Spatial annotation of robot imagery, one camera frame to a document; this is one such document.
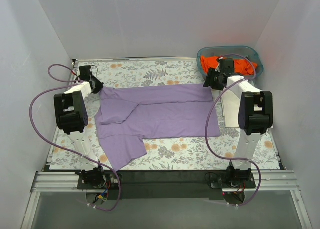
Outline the purple t shirt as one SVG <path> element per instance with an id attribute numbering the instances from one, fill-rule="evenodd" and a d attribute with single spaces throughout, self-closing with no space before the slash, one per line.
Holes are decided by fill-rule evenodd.
<path id="1" fill-rule="evenodd" d="M 118 171 L 147 154 L 144 139 L 219 137 L 212 92 L 201 84 L 103 88 L 97 136 Z"/>

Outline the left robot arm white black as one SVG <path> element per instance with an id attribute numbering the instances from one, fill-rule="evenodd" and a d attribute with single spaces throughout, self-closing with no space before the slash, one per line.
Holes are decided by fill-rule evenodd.
<path id="1" fill-rule="evenodd" d="M 53 101 L 57 127 L 68 136 L 76 152 L 97 161 L 86 129 L 89 125 L 89 116 L 85 98 L 90 94 L 99 93 L 104 84 L 94 76 L 93 67 L 93 65 L 80 66 L 76 79 L 82 80 L 84 85 L 77 85 L 65 93 L 54 95 Z M 107 180 L 102 166 L 87 159 L 81 159 L 80 162 L 80 172 L 77 175 L 83 183 L 95 189 L 103 188 Z"/>

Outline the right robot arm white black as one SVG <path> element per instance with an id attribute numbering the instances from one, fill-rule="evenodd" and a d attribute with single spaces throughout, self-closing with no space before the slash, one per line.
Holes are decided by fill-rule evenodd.
<path id="1" fill-rule="evenodd" d="M 253 156 L 257 144 L 273 126 L 273 94 L 254 87 L 243 75 L 235 72 L 232 58 L 219 57 L 217 68 L 210 68 L 204 82 L 205 88 L 218 90 L 224 95 L 234 93 L 240 100 L 238 125 L 240 138 L 234 157 L 229 158 L 226 170 L 215 173 L 214 188 L 244 188 L 253 183 Z"/>

